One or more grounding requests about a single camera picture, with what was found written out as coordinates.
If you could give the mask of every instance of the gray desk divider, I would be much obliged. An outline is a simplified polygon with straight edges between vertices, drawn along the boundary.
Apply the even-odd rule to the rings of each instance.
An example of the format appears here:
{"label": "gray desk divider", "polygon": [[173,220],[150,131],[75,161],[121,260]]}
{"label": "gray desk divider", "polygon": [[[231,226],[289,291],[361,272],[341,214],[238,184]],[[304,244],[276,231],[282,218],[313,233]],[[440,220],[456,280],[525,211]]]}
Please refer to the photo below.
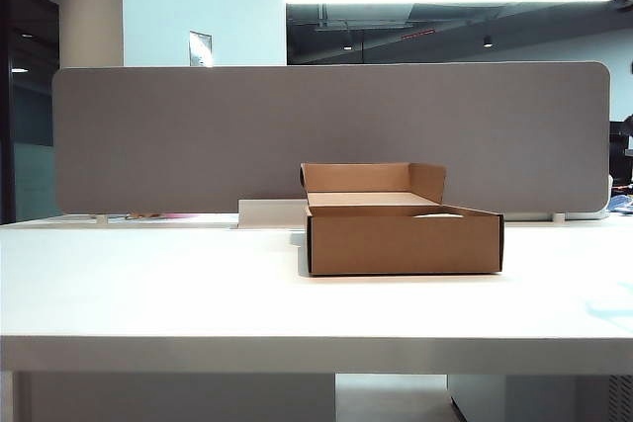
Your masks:
{"label": "gray desk divider", "polygon": [[236,211],[300,198],[301,162],[444,164],[445,203],[606,202],[609,76],[594,62],[65,69],[56,186],[70,213]]}

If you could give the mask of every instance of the open cardboard box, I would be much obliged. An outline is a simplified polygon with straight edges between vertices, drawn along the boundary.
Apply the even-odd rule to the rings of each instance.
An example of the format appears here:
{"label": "open cardboard box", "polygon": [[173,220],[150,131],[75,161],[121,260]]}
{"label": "open cardboard box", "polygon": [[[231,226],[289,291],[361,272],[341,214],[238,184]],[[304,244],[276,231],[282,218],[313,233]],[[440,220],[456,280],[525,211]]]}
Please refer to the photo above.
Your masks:
{"label": "open cardboard box", "polygon": [[312,275],[500,272],[503,216],[442,205],[446,169],[301,166]]}

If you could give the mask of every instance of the white desk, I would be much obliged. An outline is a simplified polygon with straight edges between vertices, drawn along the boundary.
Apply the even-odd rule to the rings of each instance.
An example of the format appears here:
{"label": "white desk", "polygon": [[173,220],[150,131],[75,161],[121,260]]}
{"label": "white desk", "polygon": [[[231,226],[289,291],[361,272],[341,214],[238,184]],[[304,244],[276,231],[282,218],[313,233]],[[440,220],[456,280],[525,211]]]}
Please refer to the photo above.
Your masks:
{"label": "white desk", "polygon": [[3,369],[633,374],[633,217],[510,223],[500,275],[372,278],[231,223],[0,227]]}

